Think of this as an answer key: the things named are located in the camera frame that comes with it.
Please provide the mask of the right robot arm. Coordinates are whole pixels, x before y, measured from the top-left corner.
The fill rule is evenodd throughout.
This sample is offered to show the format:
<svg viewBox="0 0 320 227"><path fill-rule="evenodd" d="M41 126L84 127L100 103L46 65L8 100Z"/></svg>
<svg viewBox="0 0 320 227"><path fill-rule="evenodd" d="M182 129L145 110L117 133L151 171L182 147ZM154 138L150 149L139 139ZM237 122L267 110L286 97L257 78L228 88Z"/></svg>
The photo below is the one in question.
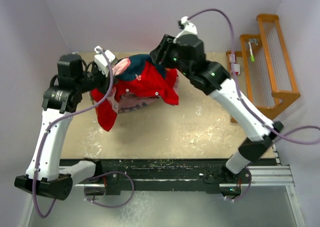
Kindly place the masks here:
<svg viewBox="0 0 320 227"><path fill-rule="evenodd" d="M150 56L154 64L180 71L196 89L224 107L245 131L245 141L222 169L226 182L235 182L245 167L271 147L277 133L284 128L280 121L267 118L237 92L229 72L220 63L206 59L204 43L196 35L174 38L165 34Z"/></svg>

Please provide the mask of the red embroidered pillowcase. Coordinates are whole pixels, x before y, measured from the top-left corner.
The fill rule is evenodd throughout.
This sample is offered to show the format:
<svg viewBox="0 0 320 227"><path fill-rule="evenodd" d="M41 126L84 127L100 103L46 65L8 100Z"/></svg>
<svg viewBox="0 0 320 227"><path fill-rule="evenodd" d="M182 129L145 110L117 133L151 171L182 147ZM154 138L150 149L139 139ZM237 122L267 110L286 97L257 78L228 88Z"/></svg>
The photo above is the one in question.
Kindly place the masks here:
<svg viewBox="0 0 320 227"><path fill-rule="evenodd" d="M105 101L95 107L97 122L110 131L116 122L119 102L124 96L158 97L166 104L179 104L179 76L176 69L152 63L148 54L135 54L117 61L112 68L114 80Z"/></svg>

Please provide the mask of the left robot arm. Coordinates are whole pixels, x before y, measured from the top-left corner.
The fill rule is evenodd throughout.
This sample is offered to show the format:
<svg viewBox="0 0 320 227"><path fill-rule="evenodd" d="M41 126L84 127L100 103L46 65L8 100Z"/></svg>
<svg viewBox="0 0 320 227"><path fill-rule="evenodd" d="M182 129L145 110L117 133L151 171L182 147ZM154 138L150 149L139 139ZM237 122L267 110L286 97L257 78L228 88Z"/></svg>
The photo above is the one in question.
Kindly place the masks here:
<svg viewBox="0 0 320 227"><path fill-rule="evenodd" d="M60 168L66 133L79 114L83 94L99 89L106 92L113 84L111 68L117 61L109 50L97 52L86 64L79 54L62 55L57 74L43 94L41 129L32 160L25 174L17 176L14 186L33 196L65 200L72 187L85 179L98 183L103 178L101 161L90 158Z"/></svg>

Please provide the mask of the pink pillow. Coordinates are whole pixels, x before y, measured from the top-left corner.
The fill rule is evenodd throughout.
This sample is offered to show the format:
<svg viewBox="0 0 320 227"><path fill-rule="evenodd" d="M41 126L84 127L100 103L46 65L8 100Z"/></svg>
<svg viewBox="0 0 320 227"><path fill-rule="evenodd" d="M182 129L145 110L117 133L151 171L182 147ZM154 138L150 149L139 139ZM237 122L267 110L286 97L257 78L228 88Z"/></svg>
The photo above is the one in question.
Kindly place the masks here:
<svg viewBox="0 0 320 227"><path fill-rule="evenodd" d="M147 107L156 102L158 97L124 96L118 104L118 113L132 112Z"/></svg>

